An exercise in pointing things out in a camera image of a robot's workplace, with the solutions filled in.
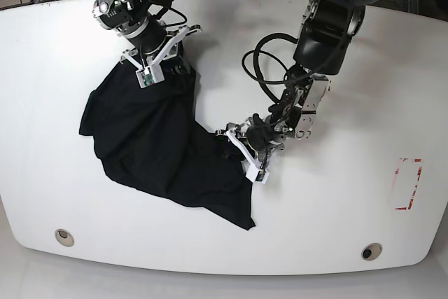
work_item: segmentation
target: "black cloth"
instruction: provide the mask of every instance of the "black cloth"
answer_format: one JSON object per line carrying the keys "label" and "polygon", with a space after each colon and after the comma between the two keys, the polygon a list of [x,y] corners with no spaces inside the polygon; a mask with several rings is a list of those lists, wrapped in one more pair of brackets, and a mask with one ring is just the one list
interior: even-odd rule
{"label": "black cloth", "polygon": [[111,180],[252,228],[241,153],[195,122],[194,70],[178,75],[167,63],[163,70],[165,81],[141,89],[134,66],[118,63],[90,94],[79,134],[94,137]]}

